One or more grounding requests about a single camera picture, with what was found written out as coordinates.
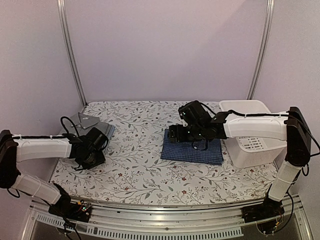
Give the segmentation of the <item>light blue shirt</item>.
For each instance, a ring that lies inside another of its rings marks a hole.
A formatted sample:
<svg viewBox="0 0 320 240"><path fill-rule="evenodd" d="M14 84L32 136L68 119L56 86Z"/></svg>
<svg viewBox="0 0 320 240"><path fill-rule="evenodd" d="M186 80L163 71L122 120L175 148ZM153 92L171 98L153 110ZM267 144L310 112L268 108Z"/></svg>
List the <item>light blue shirt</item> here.
<svg viewBox="0 0 320 240"><path fill-rule="evenodd" d="M115 127L114 125L110 124L110 125L109 125L109 132L108 132L108 138L109 138L109 139L112 138L115 130L116 130L116 127Z"/></svg>

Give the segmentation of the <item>blue checked long sleeve shirt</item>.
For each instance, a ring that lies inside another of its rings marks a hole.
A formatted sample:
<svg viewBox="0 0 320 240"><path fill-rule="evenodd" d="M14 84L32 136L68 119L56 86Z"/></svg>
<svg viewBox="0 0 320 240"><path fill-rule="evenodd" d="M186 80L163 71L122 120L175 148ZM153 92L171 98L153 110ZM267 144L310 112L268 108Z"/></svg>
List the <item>blue checked long sleeve shirt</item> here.
<svg viewBox="0 0 320 240"><path fill-rule="evenodd" d="M177 142L169 139L169 130L164 130L161 159L207 165L222 165L224 158L221 141Z"/></svg>

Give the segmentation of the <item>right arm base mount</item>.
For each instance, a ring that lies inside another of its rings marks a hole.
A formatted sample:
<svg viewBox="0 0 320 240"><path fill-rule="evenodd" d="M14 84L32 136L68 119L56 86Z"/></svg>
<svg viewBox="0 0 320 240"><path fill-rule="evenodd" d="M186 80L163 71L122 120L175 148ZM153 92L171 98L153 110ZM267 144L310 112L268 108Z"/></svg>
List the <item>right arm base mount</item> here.
<svg viewBox="0 0 320 240"><path fill-rule="evenodd" d="M241 217L245 223L273 218L285 213L282 201L265 198L262 203L244 206L241 208Z"/></svg>

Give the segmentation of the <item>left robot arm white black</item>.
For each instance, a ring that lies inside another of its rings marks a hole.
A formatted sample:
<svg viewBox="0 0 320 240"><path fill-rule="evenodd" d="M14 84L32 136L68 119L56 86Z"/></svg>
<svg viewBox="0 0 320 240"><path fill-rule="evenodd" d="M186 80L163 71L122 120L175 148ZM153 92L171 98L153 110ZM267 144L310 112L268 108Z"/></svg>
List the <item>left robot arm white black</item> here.
<svg viewBox="0 0 320 240"><path fill-rule="evenodd" d="M81 136L68 132L62 135L22 136L2 130L0 187L40 198L54 205L63 217L70 217L75 210L69 194L57 184L22 173L17 164L35 159L65 158L74 159L80 169L88 170L105 161L103 151L108 143L108 137L95 127Z"/></svg>

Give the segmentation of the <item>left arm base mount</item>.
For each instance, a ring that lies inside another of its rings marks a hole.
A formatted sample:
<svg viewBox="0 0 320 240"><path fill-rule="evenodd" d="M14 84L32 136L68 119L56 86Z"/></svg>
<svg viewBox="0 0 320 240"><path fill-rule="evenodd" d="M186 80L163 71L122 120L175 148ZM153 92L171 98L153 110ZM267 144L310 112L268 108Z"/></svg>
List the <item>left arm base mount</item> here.
<svg viewBox="0 0 320 240"><path fill-rule="evenodd" d="M48 212L68 220L88 223L92 215L92 205L83 200L77 202L59 200L50 205Z"/></svg>

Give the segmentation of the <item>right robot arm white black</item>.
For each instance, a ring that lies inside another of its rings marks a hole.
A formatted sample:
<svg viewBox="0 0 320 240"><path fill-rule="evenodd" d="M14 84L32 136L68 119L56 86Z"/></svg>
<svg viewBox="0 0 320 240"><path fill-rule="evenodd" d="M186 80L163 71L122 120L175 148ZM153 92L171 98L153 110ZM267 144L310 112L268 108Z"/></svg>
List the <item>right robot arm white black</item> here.
<svg viewBox="0 0 320 240"><path fill-rule="evenodd" d="M300 110L291 107L279 113L239 113L221 111L214 116L202 107L181 107L179 115L187 125L173 124L168 128L172 143L226 140L239 137L268 138L286 142L286 157L270 185L265 202L259 206L262 218L269 218L278 210L280 202L311 154L312 134Z"/></svg>

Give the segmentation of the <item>grey shirt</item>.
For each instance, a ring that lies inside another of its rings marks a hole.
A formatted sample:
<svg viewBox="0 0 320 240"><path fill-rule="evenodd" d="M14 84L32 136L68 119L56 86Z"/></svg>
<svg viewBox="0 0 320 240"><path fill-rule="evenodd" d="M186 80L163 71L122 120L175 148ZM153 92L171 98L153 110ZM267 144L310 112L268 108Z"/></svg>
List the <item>grey shirt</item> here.
<svg viewBox="0 0 320 240"><path fill-rule="evenodd" d="M91 130L93 127L96 127L108 137L110 124L100 121L99 117L78 112L69 118L74 123L80 136L86 135L89 130Z"/></svg>

